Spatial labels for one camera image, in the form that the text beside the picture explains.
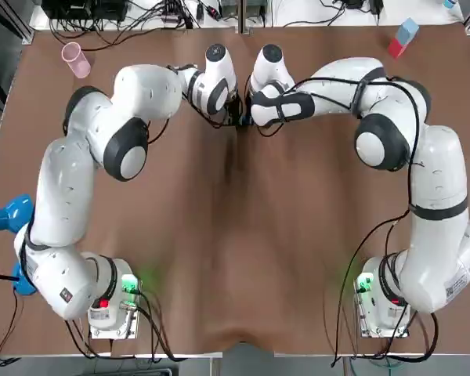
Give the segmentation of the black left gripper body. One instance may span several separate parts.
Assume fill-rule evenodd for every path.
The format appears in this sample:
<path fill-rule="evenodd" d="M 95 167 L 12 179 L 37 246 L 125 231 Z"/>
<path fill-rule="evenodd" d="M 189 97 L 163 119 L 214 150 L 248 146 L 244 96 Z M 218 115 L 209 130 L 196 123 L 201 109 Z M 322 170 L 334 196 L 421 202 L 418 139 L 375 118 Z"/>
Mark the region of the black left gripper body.
<path fill-rule="evenodd" d="M 238 93 L 226 101 L 226 125 L 239 125 L 243 114 L 243 103 Z"/>

